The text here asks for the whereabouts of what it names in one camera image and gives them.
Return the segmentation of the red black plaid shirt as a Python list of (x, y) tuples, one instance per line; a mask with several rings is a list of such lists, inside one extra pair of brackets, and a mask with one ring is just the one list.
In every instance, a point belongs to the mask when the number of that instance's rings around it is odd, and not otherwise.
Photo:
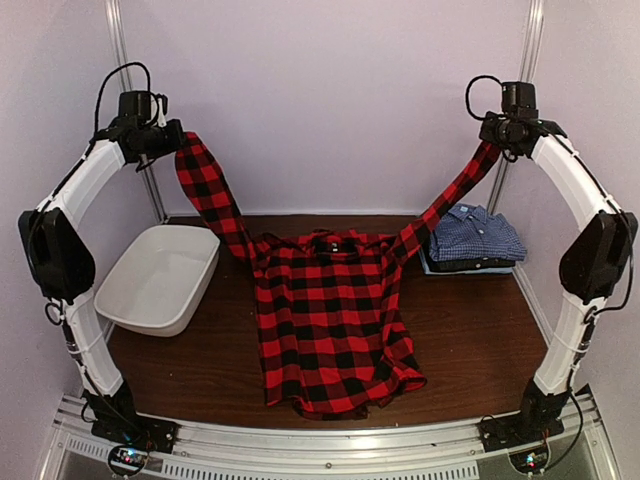
[(363, 419), (370, 406), (426, 379), (402, 321), (403, 269), (445, 214), (491, 170), (482, 142), (456, 179), (394, 235), (316, 230), (252, 235), (219, 163), (195, 133), (175, 155), (181, 188), (204, 224), (254, 279), (265, 402), (312, 420)]

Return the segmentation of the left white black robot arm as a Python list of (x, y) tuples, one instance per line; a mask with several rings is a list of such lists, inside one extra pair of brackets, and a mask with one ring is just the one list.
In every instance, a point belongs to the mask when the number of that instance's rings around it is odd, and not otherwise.
[(112, 176), (126, 165), (137, 171), (179, 150), (185, 142), (179, 120), (169, 120), (168, 99), (148, 90), (120, 95), (118, 114), (97, 130), (78, 162), (34, 209), (25, 210), (18, 229), (32, 278), (46, 298), (45, 314), (60, 327), (94, 411), (94, 426), (123, 444), (146, 437), (145, 418), (115, 366), (93, 306), (96, 264), (79, 235), (89, 206)]

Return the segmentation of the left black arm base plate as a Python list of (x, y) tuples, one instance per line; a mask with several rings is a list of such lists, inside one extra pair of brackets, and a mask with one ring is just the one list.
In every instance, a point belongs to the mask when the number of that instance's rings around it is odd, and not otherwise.
[(141, 417), (136, 428), (111, 420), (96, 420), (91, 433), (138, 450), (170, 454), (173, 452), (178, 429), (178, 424), (172, 421)]

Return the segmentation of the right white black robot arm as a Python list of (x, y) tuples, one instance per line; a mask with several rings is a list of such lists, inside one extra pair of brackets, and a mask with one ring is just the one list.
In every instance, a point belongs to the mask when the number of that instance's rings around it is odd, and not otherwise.
[(609, 297), (621, 278), (633, 276), (638, 221), (591, 173), (565, 131), (540, 119), (533, 84), (512, 81), (500, 87), (501, 110), (484, 116), (481, 139), (506, 151), (510, 161), (526, 157), (539, 167), (566, 202), (577, 228), (559, 263), (562, 306), (554, 337), (519, 412), (510, 418), (517, 438), (530, 442), (558, 421), (597, 321), (611, 309)]

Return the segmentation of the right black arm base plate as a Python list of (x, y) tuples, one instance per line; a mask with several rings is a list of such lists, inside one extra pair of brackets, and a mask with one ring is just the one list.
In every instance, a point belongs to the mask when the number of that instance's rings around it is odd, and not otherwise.
[(564, 425), (560, 420), (552, 420), (542, 427), (527, 427), (521, 422), (519, 414), (498, 418), (487, 415), (481, 419), (477, 427), (485, 452), (539, 443), (564, 432)]

